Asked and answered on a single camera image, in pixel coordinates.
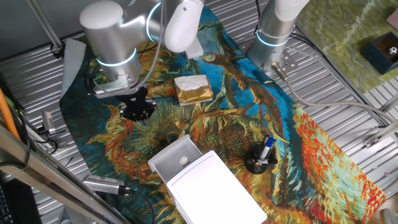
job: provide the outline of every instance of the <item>orange pole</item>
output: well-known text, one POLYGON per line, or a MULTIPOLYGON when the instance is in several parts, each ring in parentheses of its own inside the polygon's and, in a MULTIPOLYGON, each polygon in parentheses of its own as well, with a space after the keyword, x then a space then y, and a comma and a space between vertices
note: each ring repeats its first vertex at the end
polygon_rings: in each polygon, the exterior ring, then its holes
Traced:
POLYGON ((21 140, 17 131, 17 127, 15 126, 14 119, 12 118, 10 108, 8 107, 6 97, 2 93, 1 89, 0 89, 0 110, 2 112, 2 115, 4 116, 4 120, 6 120, 8 131, 11 132, 11 134, 14 135, 16 138, 21 140))

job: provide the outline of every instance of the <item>dark blue box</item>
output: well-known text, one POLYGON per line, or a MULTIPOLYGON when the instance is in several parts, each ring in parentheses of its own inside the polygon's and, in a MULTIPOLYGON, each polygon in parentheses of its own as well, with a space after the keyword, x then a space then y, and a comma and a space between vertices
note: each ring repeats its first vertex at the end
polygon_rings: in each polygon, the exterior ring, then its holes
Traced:
POLYGON ((371 41, 361 55, 383 75, 398 67, 398 54, 388 53, 391 47, 398 49, 398 37, 392 32, 371 41))

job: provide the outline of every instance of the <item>gray cable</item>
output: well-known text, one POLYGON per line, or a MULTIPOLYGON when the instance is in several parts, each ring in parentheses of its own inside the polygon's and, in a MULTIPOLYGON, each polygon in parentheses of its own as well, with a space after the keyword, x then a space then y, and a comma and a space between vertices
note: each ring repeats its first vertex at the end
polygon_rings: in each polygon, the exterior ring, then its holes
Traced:
POLYGON ((375 113, 385 117, 386 119, 388 119, 391 123, 395 122, 394 119, 392 119, 388 114, 386 114, 385 112, 376 109, 372 106, 363 104, 363 103, 357 103, 357 102, 335 102, 335 103, 311 103, 308 101, 305 101, 303 98, 301 98, 296 91, 293 89, 292 84, 290 83, 289 79, 285 80, 286 85, 288 86, 288 88, 291 90, 291 92, 293 93, 293 95, 299 100, 299 102, 308 105, 308 106, 314 106, 314 107, 327 107, 327 106, 341 106, 341 105, 350 105, 350 106, 359 106, 362 108, 366 108, 369 109, 371 111, 374 111, 375 113))
MULTIPOLYGON (((287 49, 289 49, 289 50, 293 50, 293 51, 295 51, 295 52, 299 52, 299 53, 308 55, 308 56, 310 56, 311 58, 314 58, 314 59, 315 59, 317 62, 319 62, 326 70, 328 70, 328 72, 329 72, 331 75, 333 75, 333 77, 334 77, 342 86, 344 86, 343 82, 342 82, 338 77, 336 77, 336 75, 335 75, 333 72, 331 72, 331 70, 330 70, 321 60, 317 59, 314 55, 309 54, 309 53, 306 53, 305 51, 300 50, 300 49, 298 49, 298 48, 296 48, 296 47, 294 47, 294 46, 292 46, 292 45, 290 45, 290 46, 286 45, 285 47, 286 47, 287 49)), ((346 90, 347 90, 349 93, 351 93, 353 96, 355 96, 355 94, 354 94, 351 90, 349 90, 348 88, 346 88, 346 90)))
MULTIPOLYGON (((304 51, 302 51, 302 50, 298 50, 298 49, 296 49, 296 48, 293 47, 293 46, 288 46, 288 45, 286 45, 286 48, 288 48, 288 49, 290 49, 290 50, 293 50, 293 51, 296 51, 296 52, 300 52, 300 53, 302 53, 302 54, 305 54, 305 55, 308 55, 308 56, 314 58, 314 59, 315 59, 317 62, 319 62, 325 69, 327 69, 328 72, 330 72, 330 73, 334 76, 333 72, 331 72, 331 71, 329 70, 329 68, 328 68, 324 63, 322 63, 319 59, 317 59, 317 58, 314 57, 313 55, 311 55, 311 54, 309 54, 309 53, 306 53, 306 52, 304 52, 304 51)), ((289 89, 291 90, 291 92, 293 93, 293 95, 294 95, 301 103, 303 103, 303 104, 305 104, 305 105, 314 106, 314 107, 340 106, 340 105, 359 106, 359 107, 362 107, 362 108, 369 109, 369 110, 375 112, 376 114, 385 117, 385 118, 388 119, 391 123, 395 122, 395 120, 394 120, 393 118, 391 118, 391 117, 390 117, 388 114, 386 114, 385 112, 383 112, 383 111, 381 111, 381 110, 379 110, 379 109, 376 109, 376 108, 374 108, 374 107, 372 107, 372 106, 366 105, 366 104, 364 104, 364 103, 343 102, 343 101, 341 101, 341 102, 336 102, 336 103, 324 103, 324 104, 321 104, 321 103, 311 103, 311 102, 305 101, 303 98, 301 98, 300 96, 298 96, 298 94, 297 94, 296 91, 293 89, 292 85, 290 84, 290 82, 289 82, 288 80, 285 80, 285 82, 286 82, 287 86, 289 87, 289 89)))
POLYGON ((156 61, 157 61, 157 57, 159 56, 159 52, 160 52, 160 46, 162 45, 162 38, 163 38, 163 12, 164 12, 164 0, 161 1, 161 7, 160 7, 160 35, 159 35, 159 43, 157 44, 157 49, 156 49, 156 54, 155 54, 155 59, 152 62, 152 66, 149 69, 149 72, 147 74, 147 76, 145 76, 145 78, 140 82, 140 84, 138 84, 136 87, 134 87, 135 89, 139 89, 141 86, 145 85, 145 82, 148 80, 148 78, 150 77, 150 75, 152 74, 155 65, 156 65, 156 61))

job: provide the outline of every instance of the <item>white cable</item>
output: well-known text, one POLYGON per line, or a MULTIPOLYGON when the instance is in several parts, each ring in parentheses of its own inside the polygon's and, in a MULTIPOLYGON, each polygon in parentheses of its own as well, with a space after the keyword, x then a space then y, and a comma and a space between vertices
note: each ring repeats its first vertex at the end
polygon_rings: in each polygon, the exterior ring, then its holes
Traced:
POLYGON ((134 88, 135 89, 139 89, 141 86, 145 85, 145 82, 148 80, 148 78, 150 77, 150 75, 152 74, 155 65, 156 65, 156 61, 157 61, 157 57, 159 56, 159 52, 160 52, 160 46, 162 45, 162 38, 163 38, 163 12, 164 12, 164 0, 161 0, 161 8, 160 8, 160 35, 159 35, 159 43, 157 44, 157 49, 156 49, 156 54, 155 54, 155 59, 152 62, 152 66, 149 69, 149 72, 147 74, 147 76, 145 76, 145 78, 134 88))
MULTIPOLYGON (((289 46, 286 46, 288 49, 290 50, 294 50, 296 52, 300 52, 303 54, 306 54, 312 58, 314 58, 316 61, 318 61, 319 63, 321 63, 331 74, 333 74, 329 68, 327 68, 320 60, 318 60, 317 58, 315 58, 314 56, 312 56, 311 54, 308 54, 306 52, 303 52, 301 50, 296 50, 296 49, 292 49, 289 46)), ((301 98, 297 92, 293 89, 292 84, 290 83, 289 79, 285 80, 286 85, 288 86, 288 88, 291 90, 292 94, 303 104, 308 105, 308 106, 314 106, 314 107, 327 107, 327 106, 341 106, 341 105, 350 105, 350 106, 358 106, 358 107, 362 107, 362 108, 366 108, 368 110, 371 110, 375 113, 377 113, 378 115, 381 115, 383 117, 385 117, 386 119, 388 119, 391 123, 395 122, 395 120, 393 118, 391 118, 388 114, 386 114, 385 112, 376 109, 372 106, 366 105, 364 103, 357 103, 357 102, 344 102, 344 101, 340 101, 340 102, 335 102, 335 103, 311 103, 308 102, 306 100, 304 100, 303 98, 301 98)))

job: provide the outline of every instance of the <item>painted fabric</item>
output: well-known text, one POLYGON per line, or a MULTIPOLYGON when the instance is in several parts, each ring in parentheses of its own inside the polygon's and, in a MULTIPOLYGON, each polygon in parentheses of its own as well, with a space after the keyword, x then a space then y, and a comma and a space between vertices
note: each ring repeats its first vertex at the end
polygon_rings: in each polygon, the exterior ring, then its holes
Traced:
MULTIPOLYGON (((156 223, 185 223, 147 161, 189 134, 202 153, 216 151, 267 213, 266 223, 368 221, 385 201, 384 193, 246 58, 207 7, 198 38, 205 51, 198 60, 161 50, 147 82, 148 97, 156 99, 158 108, 145 125, 121 118, 118 100, 88 95, 82 81, 86 71, 91 70, 98 80, 103 78, 95 60, 83 64, 61 100, 61 109, 90 171, 121 179, 145 195, 154 206, 156 223), (179 106, 174 78, 198 74, 207 75, 214 100, 179 106), (279 163, 264 174, 252 175, 244 166, 244 157, 250 145, 265 134, 276 138, 279 163)), ((152 46, 140 46, 138 51, 152 46)), ((139 54, 143 76, 154 54, 155 49, 139 54)), ((108 196, 108 200, 132 223, 152 220, 149 207, 139 197, 108 196)))

